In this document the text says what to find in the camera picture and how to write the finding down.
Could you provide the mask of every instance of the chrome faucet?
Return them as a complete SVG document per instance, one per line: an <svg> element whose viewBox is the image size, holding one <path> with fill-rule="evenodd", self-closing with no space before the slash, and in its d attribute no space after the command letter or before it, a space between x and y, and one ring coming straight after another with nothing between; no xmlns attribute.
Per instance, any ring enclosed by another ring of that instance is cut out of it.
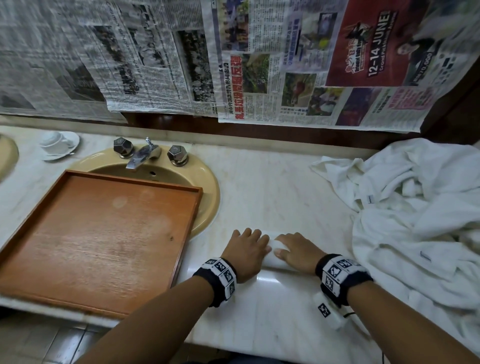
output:
<svg viewBox="0 0 480 364"><path fill-rule="evenodd" d="M137 168L147 160L160 157L162 149L158 145L153 144L150 138L147 137L145 140L147 141L147 145L137 150L128 161L126 167L128 170L137 170Z"/></svg>

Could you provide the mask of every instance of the tray rim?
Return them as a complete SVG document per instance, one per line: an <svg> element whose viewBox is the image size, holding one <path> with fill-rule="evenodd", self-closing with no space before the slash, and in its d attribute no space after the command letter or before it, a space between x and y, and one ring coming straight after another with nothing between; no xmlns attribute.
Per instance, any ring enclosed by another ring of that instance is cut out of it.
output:
<svg viewBox="0 0 480 364"><path fill-rule="evenodd" d="M19 227L15 230L15 232L8 238L7 242L4 244L2 249L0 250L0 269L11 256L11 254L15 251L19 240L29 231L31 226L35 223L36 219L41 216L42 211L47 207L51 201L51 199L62 190L62 187L68 181L70 177L83 177L83 178L92 178L97 180L105 180L105 181L116 181L116 182L123 182L123 183L130 183L130 184L137 184L137 185L144 185L144 186L151 186L151 187L158 187L158 188L167 188L172 190L180 190L186 192L196 193L195 203L193 205L193 212L190 215L190 219L188 221L187 229L185 231L185 235L182 238L182 244L180 251L177 255L177 259L175 261L175 265L172 270L172 274L168 280L168 289L171 288L173 282L177 279L177 275L179 272L179 267L181 261L183 260L183 256L185 254L185 245L188 242L189 235L192 230L193 222L195 221L195 217L198 213L198 207L200 205L200 201L203 195L202 187L195 187L195 186L183 186L180 184L174 183L166 183L166 182L157 182L157 181L148 181L148 180L140 180L136 178L129 178L129 177L118 177L118 176L111 176L108 174L99 174L99 173L92 173L92 172L80 172L76 170L69 170L66 169L63 173L55 180L52 186L48 189L47 192L43 195L40 201L35 205L35 207L30 211L30 213L26 216L26 218L21 222ZM55 298L48 298L48 297L41 297L38 295L34 295L23 290L16 290L16 289L9 289L5 288L0 284L0 294L5 296L9 296L15 299L24 299L30 300L36 303L42 304L50 304L55 306L59 309L75 309L79 310L84 314L97 314L97 315L104 315L113 318L125 318L129 314L128 313L121 313L117 311L110 311L90 306L85 306L79 303L73 303L68 301L62 301Z"/></svg>

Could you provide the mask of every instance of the red newspaper advertisement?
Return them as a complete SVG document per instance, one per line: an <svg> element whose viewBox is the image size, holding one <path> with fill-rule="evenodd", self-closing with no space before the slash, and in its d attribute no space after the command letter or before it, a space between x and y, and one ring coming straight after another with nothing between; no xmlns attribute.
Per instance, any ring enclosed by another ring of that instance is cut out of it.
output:
<svg viewBox="0 0 480 364"><path fill-rule="evenodd" d="M420 31L431 5L430 0L350 0L327 86L419 85L443 42Z"/></svg>

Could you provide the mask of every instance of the white saucer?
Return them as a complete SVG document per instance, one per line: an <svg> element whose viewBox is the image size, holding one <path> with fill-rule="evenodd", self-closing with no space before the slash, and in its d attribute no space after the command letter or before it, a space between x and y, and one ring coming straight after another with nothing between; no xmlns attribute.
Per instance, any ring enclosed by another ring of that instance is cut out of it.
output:
<svg viewBox="0 0 480 364"><path fill-rule="evenodd" d="M67 156L71 152L73 152L78 147L78 145L80 144L80 136L77 133L74 133L74 132L60 132L60 134L62 134L68 140L71 140L73 142L73 146L68 148L68 150L63 154L47 154L47 153L45 153L45 151L42 148L40 148L40 150L43 154L42 160L47 161L47 160L56 160L56 159L63 158L64 156Z"/></svg>

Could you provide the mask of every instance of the pile of white towels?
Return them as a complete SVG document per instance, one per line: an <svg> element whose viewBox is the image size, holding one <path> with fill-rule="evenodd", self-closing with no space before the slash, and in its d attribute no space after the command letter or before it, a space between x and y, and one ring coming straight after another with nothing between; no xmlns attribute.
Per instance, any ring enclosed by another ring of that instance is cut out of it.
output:
<svg viewBox="0 0 480 364"><path fill-rule="evenodd" d="M480 356L480 150L412 139L312 170L358 212L353 254L375 281Z"/></svg>

